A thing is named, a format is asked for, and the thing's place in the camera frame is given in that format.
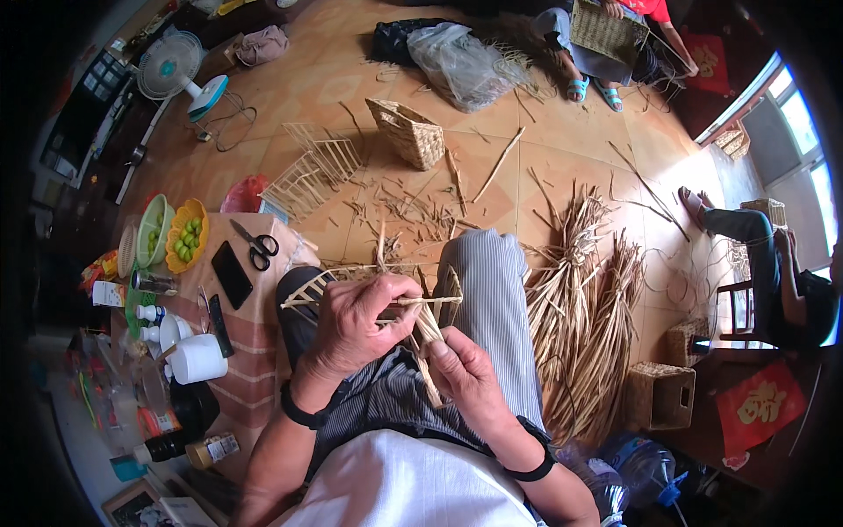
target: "striped pants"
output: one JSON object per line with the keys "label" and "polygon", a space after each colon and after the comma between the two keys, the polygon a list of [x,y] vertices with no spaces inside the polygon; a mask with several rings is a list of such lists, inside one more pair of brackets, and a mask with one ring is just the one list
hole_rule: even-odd
{"label": "striped pants", "polygon": [[[489,353],[513,414],[544,430],[521,279],[527,264],[518,240],[512,234],[498,235],[494,229],[468,230],[452,239],[442,251],[434,296],[443,294],[446,264],[457,272],[463,289],[454,326]],[[317,273],[315,267],[291,270],[278,284],[276,305]],[[314,338],[318,319],[311,307],[299,307],[298,312],[297,308],[278,310],[293,370]],[[416,361],[401,345],[346,379],[337,392],[328,422],[316,434],[308,481],[331,450],[370,430],[390,428],[486,451],[456,407],[431,407]]]}

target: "scissors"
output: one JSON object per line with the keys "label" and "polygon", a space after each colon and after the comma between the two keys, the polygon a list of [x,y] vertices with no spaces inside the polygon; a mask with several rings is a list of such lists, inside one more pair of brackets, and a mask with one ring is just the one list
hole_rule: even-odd
{"label": "scissors", "polygon": [[260,234],[257,238],[249,234],[243,225],[229,219],[231,226],[237,231],[243,239],[249,242],[249,260],[252,266],[258,271],[266,271],[269,269],[269,257],[278,254],[278,240],[272,238],[269,234]]}

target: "electric fan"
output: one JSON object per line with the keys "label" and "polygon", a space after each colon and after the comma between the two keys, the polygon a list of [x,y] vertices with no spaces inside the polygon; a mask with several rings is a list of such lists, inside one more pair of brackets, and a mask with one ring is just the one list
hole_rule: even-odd
{"label": "electric fan", "polygon": [[228,75],[217,75],[201,88],[193,82],[202,63],[202,46],[194,35],[180,31],[149,47],[138,66],[137,87],[149,99],[162,100],[187,90],[191,122],[201,119],[225,92]]}

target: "yellow bowl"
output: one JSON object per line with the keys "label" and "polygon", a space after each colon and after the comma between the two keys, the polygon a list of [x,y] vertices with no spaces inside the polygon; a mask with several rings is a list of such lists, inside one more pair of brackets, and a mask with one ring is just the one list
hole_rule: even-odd
{"label": "yellow bowl", "polygon": [[[193,218],[202,218],[202,232],[199,233],[199,246],[196,247],[193,258],[185,262],[179,258],[178,253],[173,249],[173,245],[180,239],[181,230]],[[189,199],[175,212],[172,224],[173,227],[167,233],[167,257],[165,260],[167,261],[167,268],[175,274],[179,274],[193,267],[202,256],[202,253],[205,252],[205,246],[208,244],[210,222],[208,222],[208,214],[202,202],[197,199]]]}

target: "white plastic bag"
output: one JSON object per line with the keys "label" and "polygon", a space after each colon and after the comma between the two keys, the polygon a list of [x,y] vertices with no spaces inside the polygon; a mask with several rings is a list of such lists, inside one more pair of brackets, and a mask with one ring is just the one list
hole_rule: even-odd
{"label": "white plastic bag", "polygon": [[470,31],[464,25],[442,22],[407,36],[413,61],[432,86],[465,113],[486,108],[515,86],[510,80],[513,75],[503,76],[496,71],[496,62],[498,70],[502,67],[501,52],[485,46],[469,35]]}

